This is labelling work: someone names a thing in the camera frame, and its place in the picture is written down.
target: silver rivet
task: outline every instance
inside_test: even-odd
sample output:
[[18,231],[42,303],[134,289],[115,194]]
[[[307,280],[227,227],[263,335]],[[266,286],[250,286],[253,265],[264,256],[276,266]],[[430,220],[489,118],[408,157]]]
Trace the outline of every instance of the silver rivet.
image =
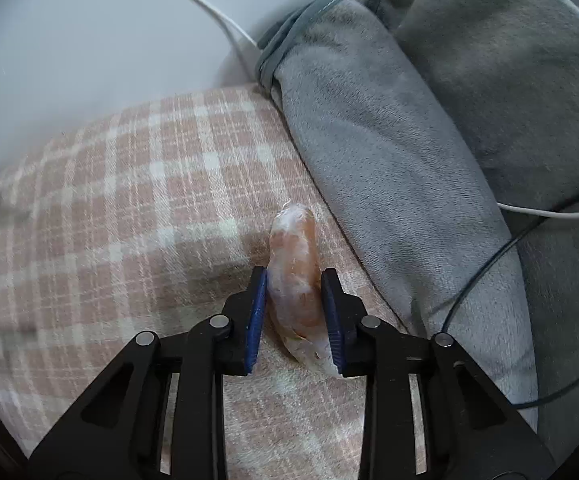
[[363,319],[361,319],[361,323],[365,328],[376,328],[380,325],[380,319],[376,316],[364,316]]
[[149,346],[154,342],[154,334],[151,332],[141,332],[136,336],[136,344],[140,346]]
[[214,316],[209,320],[209,324],[214,328],[223,328],[229,324],[229,318],[227,316],[223,316],[222,314],[218,314],[218,316]]
[[438,346],[442,346],[444,348],[447,348],[448,346],[452,346],[454,344],[454,338],[449,334],[445,334],[444,332],[436,334],[434,336],[434,341]]

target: dark gray fabric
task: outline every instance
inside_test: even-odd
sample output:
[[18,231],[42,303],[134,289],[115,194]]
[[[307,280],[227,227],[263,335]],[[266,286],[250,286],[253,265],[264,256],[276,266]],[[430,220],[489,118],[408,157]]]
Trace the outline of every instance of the dark gray fabric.
[[[550,208],[579,193],[579,9],[568,0],[369,0],[452,117],[497,199]],[[507,215],[512,232],[527,218]],[[579,222],[519,254],[541,395],[579,375]],[[557,461],[579,442],[579,388],[540,409]]]
[[[456,127],[377,18],[354,0],[314,12],[323,7],[275,28],[257,71],[374,283],[413,333],[431,335],[509,232]],[[451,333],[512,401],[536,394],[515,253]]]

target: pink and white checkered fabric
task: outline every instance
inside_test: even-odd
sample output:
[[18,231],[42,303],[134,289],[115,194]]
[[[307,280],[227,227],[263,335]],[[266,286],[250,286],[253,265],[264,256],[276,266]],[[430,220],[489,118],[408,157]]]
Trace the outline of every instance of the pink and white checkered fabric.
[[[0,417],[24,452],[137,332],[189,330],[242,290],[287,200],[314,211],[321,266],[396,324],[253,88],[124,110],[5,171]],[[355,478],[363,402],[363,380],[308,372],[266,323],[253,375],[224,382],[231,478]]]

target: black cable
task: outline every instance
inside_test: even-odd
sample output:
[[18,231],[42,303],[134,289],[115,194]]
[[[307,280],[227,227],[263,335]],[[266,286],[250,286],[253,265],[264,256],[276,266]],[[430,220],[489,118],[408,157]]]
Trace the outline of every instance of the black cable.
[[[561,203],[557,204],[552,211],[562,211],[563,209],[568,208],[569,206],[575,205],[579,203],[579,194],[568,198],[567,200],[562,201]],[[546,220],[550,220],[549,217],[538,217],[535,220],[532,220],[525,228],[518,232],[514,237],[512,237],[505,245],[503,245],[496,253],[487,260],[480,269],[470,278],[467,284],[461,289],[458,293],[458,296],[452,303],[452,306],[445,316],[445,320],[443,321],[443,326],[441,332],[447,332],[449,329],[449,325],[456,315],[458,308],[461,306],[467,295],[471,292],[471,290],[476,286],[476,284],[480,281],[480,279],[493,267],[493,265],[500,260],[512,247],[514,247],[518,242],[520,242],[523,238],[525,238],[530,232],[540,226]],[[518,410],[526,410],[528,408],[534,408],[535,406],[542,406],[543,404],[547,404],[548,402],[552,402],[553,400],[559,399],[564,394],[569,393],[571,390],[575,389],[579,386],[579,378],[572,383],[567,384],[567,386],[561,388],[560,390],[549,394],[544,397],[540,397],[536,400],[530,400],[528,402],[521,402],[519,404],[513,404],[513,406]]]

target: white wall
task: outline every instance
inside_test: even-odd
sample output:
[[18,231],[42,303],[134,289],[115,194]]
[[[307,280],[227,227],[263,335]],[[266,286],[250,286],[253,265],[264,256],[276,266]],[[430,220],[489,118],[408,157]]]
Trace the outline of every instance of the white wall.
[[[209,0],[258,37],[310,0]],[[105,114],[249,80],[190,0],[0,0],[0,170]]]

